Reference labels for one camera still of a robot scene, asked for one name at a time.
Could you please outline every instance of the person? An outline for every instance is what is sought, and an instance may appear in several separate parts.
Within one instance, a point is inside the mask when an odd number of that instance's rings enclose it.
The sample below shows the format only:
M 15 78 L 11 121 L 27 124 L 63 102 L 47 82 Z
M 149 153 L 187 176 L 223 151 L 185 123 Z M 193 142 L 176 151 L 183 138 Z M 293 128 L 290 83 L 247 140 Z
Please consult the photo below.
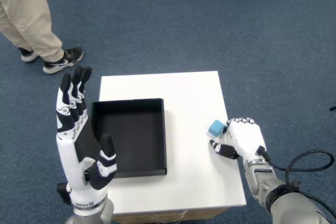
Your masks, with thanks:
M 47 0 L 0 0 L 0 31 L 21 51 L 22 61 L 40 56 L 47 74 L 71 67 L 83 57 L 81 48 L 62 49 L 51 31 Z

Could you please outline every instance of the black cable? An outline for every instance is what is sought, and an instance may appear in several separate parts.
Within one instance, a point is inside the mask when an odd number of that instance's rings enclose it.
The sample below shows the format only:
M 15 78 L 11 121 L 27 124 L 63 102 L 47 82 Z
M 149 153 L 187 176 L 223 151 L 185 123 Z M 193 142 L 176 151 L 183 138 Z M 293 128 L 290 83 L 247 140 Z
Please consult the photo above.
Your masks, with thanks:
M 327 154 L 329 157 L 330 157 L 330 161 L 329 163 L 327 163 L 326 165 L 324 166 L 321 166 L 321 167 L 316 167 L 316 168 L 293 168 L 293 165 L 300 159 L 302 159 L 303 157 L 307 156 L 307 155 L 310 155 L 310 154 L 313 154 L 313 153 L 324 153 L 324 154 Z M 315 149 L 315 150 L 310 150 L 310 151 L 307 151 L 307 152 L 304 152 L 302 154 L 300 154 L 299 156 L 297 156 L 296 158 L 294 158 L 290 164 L 288 165 L 287 168 L 283 168 L 283 167 L 280 167 L 280 166 L 277 166 L 276 164 L 274 164 L 270 157 L 268 156 L 266 150 L 264 147 L 260 146 L 257 150 L 257 154 L 261 155 L 264 157 L 264 159 L 274 168 L 276 169 L 279 169 L 279 170 L 282 170 L 282 171 L 286 171 L 286 185 L 287 186 L 293 186 L 290 184 L 290 181 L 289 181 L 289 173 L 290 172 L 319 172 L 321 170 L 325 170 L 325 169 L 328 169 L 330 166 L 332 166 L 332 164 L 334 163 L 335 161 L 335 158 L 334 156 L 328 152 L 328 151 L 325 151 L 325 150 L 319 150 L 319 149 Z M 304 193 L 304 192 L 301 192 L 299 191 L 299 188 L 296 188 L 298 190 L 299 193 L 305 195 L 307 198 L 310 198 L 316 202 L 318 202 L 319 204 L 321 204 L 327 211 L 329 211 L 333 216 L 334 218 L 336 219 L 336 212 L 327 204 L 325 203 L 323 200 L 319 199 L 318 197 L 314 196 L 314 195 L 311 195 L 311 194 L 307 194 L 307 193 Z
M 310 155 L 310 154 L 313 154 L 313 153 L 325 153 L 325 154 L 327 154 L 330 157 L 330 162 L 328 164 L 324 165 L 324 166 L 316 167 L 316 168 L 292 168 L 293 165 L 297 161 L 302 159 L 304 156 L 307 156 L 307 155 Z M 299 156 L 297 156 L 296 158 L 294 158 L 292 160 L 292 162 L 290 162 L 290 164 L 288 165 L 287 169 L 285 170 L 286 171 L 286 185 L 287 186 L 289 185 L 289 173 L 290 172 L 306 172 L 306 173 L 319 172 L 321 170 L 328 169 L 330 166 L 332 166 L 334 161 L 335 161 L 334 156 L 328 151 L 316 149 L 316 150 L 310 150 L 310 151 L 304 152 L 304 153 L 300 154 Z
M 302 191 L 300 193 L 305 195 L 307 198 L 310 198 L 310 199 L 315 200 L 316 202 L 320 203 L 326 210 L 329 211 L 329 213 L 331 213 L 336 218 L 335 210 L 333 210 L 330 206 L 328 206 L 328 204 L 325 203 L 322 199 L 320 199 L 318 197 L 315 197 L 314 195 L 304 193 Z

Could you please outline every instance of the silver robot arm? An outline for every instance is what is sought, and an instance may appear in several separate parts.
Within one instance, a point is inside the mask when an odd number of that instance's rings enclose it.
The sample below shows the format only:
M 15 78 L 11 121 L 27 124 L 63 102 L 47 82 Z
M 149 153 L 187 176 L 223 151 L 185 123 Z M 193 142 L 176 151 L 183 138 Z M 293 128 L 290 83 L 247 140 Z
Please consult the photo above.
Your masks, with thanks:
M 243 158 L 249 190 L 272 215 L 273 224 L 330 224 L 298 187 L 289 186 L 277 178 L 273 167 L 262 155 L 266 153 L 266 146 L 260 127 L 253 119 L 229 120 L 223 133 L 229 135 L 232 146 L 213 140 L 210 140 L 210 145 L 219 155 Z

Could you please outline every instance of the white cube table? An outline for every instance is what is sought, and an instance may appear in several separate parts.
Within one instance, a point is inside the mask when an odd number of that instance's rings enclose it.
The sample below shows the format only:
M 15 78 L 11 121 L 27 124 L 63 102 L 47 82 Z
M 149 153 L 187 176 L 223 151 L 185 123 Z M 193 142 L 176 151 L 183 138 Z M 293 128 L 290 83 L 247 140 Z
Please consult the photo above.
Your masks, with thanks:
M 108 187 L 113 218 L 124 223 L 210 218 L 245 205 L 237 161 L 209 145 L 210 125 L 227 121 L 218 72 L 101 78 L 99 101 L 147 98 L 164 99 L 167 175 L 114 179 Z M 226 143 L 223 136 L 217 141 Z

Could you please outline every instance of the white sole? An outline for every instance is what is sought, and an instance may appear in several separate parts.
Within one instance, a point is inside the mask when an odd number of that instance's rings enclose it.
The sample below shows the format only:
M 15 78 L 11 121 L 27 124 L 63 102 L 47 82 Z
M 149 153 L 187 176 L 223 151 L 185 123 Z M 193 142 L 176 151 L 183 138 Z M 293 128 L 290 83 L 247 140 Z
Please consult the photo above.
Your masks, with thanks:
M 21 60 L 24 62 L 32 62 L 38 57 L 38 54 L 33 52 L 30 56 L 23 56 L 21 55 Z
M 63 65 L 63 66 L 55 66 L 54 68 L 52 69 L 48 69 L 46 68 L 45 66 L 43 66 L 43 72 L 46 73 L 46 74 L 53 74 L 53 73 L 57 73 L 67 67 L 73 67 L 74 65 L 76 65 L 82 58 L 83 58 L 83 55 L 84 55 L 84 52 L 82 52 L 81 56 L 78 58 L 78 60 L 76 61 L 73 61 L 73 62 L 70 62 L 69 64 L 67 65 Z

